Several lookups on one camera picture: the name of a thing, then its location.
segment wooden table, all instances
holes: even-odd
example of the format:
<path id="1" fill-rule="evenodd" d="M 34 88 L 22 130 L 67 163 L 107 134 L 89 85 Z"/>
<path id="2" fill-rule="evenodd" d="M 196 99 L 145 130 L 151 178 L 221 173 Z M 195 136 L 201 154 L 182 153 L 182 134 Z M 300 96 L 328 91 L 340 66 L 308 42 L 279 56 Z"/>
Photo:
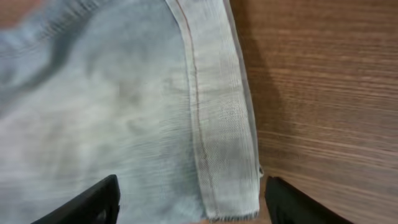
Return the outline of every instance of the wooden table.
<path id="1" fill-rule="evenodd" d="M 397 223 L 398 1 L 231 4 L 266 173 L 354 223 Z M 246 223 L 270 223 L 261 201 Z"/>

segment black object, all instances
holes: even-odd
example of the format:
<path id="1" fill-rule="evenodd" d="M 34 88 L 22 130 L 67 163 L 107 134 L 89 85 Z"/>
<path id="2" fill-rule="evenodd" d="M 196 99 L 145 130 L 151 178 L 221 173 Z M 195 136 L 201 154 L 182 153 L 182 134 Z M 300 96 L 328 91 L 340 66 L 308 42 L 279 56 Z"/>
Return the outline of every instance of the black object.
<path id="1" fill-rule="evenodd" d="M 272 224 L 352 224 L 279 177 L 268 177 L 266 203 Z"/>
<path id="2" fill-rule="evenodd" d="M 118 178 L 109 175 L 32 224 L 115 224 L 119 200 Z"/>

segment denim fabric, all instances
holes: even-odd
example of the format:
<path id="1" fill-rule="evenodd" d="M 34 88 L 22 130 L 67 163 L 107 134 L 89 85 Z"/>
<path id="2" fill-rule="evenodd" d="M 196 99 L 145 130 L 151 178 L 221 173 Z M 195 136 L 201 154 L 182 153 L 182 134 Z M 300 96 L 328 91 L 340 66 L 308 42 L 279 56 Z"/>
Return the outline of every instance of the denim fabric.
<path id="1" fill-rule="evenodd" d="M 224 3 L 50 0 L 0 31 L 2 223 L 109 174 L 118 223 L 254 217 L 256 138 Z"/>

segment stitching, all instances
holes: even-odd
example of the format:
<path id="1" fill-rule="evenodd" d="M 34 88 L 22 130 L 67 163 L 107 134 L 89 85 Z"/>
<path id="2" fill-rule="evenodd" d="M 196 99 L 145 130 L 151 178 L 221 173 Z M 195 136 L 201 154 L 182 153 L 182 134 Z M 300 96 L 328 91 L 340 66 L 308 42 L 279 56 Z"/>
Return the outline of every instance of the stitching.
<path id="1" fill-rule="evenodd" d="M 201 149 L 203 151 L 203 155 L 205 157 L 205 168 L 207 173 L 210 173 L 210 168 L 209 168 L 209 163 L 208 163 L 208 155 L 205 151 L 205 144 L 203 142 L 203 136 L 202 136 L 202 130 L 201 130 L 201 126 L 200 126 L 200 118 L 199 118 L 199 92 L 198 92 L 198 73 L 197 73 L 197 66 L 196 66 L 196 62 L 195 62 L 195 51 L 193 48 L 193 39 L 192 39 L 192 33 L 191 33 L 191 29 L 188 23 L 188 19 L 184 13 L 184 11 L 182 10 L 182 7 L 180 5 L 179 0 L 175 0 L 181 10 L 182 15 L 184 16 L 185 22 L 187 23 L 187 29 L 188 29 L 188 34 L 189 34 L 189 38 L 191 40 L 191 48 L 192 48 L 192 61 L 193 61 L 193 67 L 194 67 L 194 72 L 195 72 L 195 87 L 196 87 L 196 101 L 197 101 L 197 123 L 198 123 L 198 129 L 199 129 L 199 140 L 200 140 L 200 145 L 201 145 Z M 213 189 L 213 179 L 211 178 L 210 175 L 208 175 L 208 179 L 209 179 L 209 184 L 210 184 L 210 189 L 211 189 L 211 196 L 213 197 L 213 203 L 215 206 L 215 213 L 216 213 L 216 217 L 218 216 L 218 207 L 217 207 L 217 203 L 215 201 L 215 193 L 214 193 L 214 189 Z"/>

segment frayed edge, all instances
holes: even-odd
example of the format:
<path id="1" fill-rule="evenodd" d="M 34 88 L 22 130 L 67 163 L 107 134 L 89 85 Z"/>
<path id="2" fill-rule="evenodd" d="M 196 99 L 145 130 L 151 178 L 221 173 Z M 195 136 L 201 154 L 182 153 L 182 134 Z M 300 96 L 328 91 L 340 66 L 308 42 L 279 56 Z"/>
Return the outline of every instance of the frayed edge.
<path id="1" fill-rule="evenodd" d="M 218 217 L 218 218 L 209 218 L 210 223 L 216 222 L 238 222 L 238 221 L 248 221 L 253 220 L 259 216 L 259 212 L 254 212 L 248 215 L 237 216 L 237 217 Z"/>

